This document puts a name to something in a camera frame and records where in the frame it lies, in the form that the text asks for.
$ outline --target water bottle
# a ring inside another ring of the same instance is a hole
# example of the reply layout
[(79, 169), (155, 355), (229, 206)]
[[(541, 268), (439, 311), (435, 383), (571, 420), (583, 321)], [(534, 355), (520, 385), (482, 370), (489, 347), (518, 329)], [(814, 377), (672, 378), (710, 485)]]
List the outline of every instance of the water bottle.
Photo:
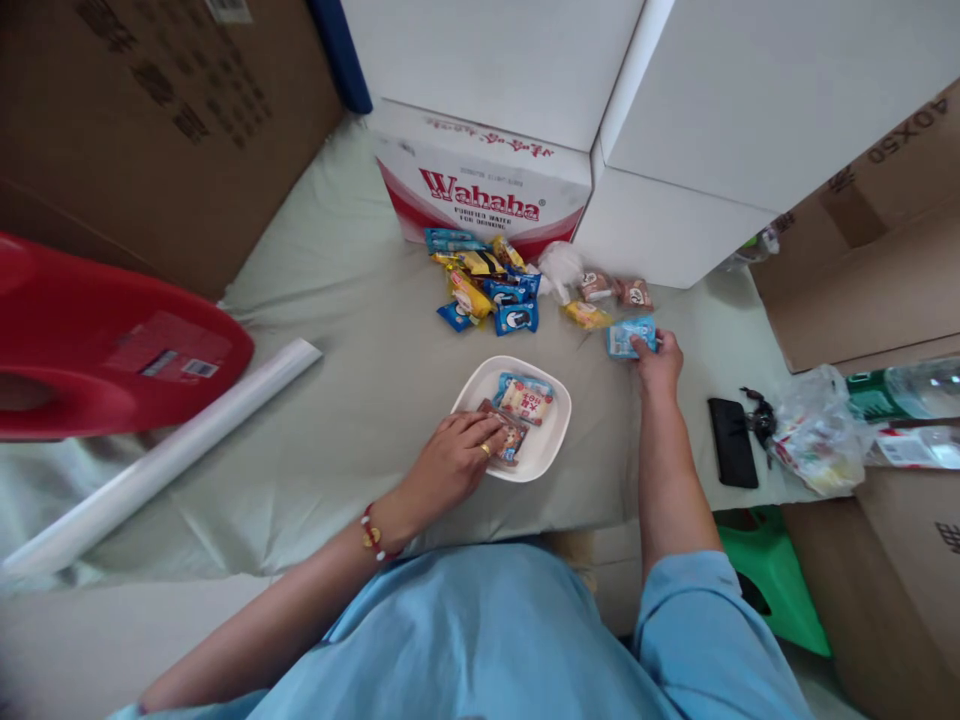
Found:
[(885, 428), (877, 433), (863, 464), (960, 470), (960, 428)]
[(960, 417), (960, 357), (857, 373), (850, 402), (868, 422)]

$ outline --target black phone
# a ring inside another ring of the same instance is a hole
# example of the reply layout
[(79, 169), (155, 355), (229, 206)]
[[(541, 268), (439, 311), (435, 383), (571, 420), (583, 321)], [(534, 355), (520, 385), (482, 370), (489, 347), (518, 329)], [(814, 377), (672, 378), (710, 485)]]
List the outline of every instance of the black phone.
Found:
[(743, 405), (720, 398), (710, 398), (707, 404), (713, 422), (713, 439), (717, 444), (720, 482), (732, 487), (760, 487)]

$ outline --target wahaha box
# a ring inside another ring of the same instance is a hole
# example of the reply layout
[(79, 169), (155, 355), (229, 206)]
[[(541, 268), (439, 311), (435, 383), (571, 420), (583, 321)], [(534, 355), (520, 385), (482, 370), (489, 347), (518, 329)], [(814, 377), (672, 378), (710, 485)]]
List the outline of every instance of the wahaha box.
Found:
[(366, 122), (406, 240), (432, 227), (504, 235), (529, 260), (573, 237), (590, 197), (586, 153), (387, 100)]

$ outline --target person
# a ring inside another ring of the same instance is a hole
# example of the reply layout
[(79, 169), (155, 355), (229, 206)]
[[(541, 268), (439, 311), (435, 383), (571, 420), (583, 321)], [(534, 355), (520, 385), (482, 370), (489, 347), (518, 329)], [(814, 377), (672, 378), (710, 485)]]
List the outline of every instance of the person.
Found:
[(657, 338), (656, 353), (634, 338), (643, 593), (629, 650), (579, 577), (536, 544), (381, 561), (469, 497), (502, 446), (496, 418), (457, 413), (362, 525), (271, 585), (119, 717), (811, 717), (723, 554), (677, 405), (683, 354), (672, 333)]

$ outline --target light blue shirt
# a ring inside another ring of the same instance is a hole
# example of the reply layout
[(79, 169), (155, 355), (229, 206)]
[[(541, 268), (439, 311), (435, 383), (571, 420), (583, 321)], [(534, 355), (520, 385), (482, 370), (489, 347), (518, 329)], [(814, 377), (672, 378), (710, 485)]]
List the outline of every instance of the light blue shirt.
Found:
[(723, 553), (657, 563), (628, 650), (577, 575), (524, 544), (399, 563), (271, 690), (150, 717), (812, 718)]

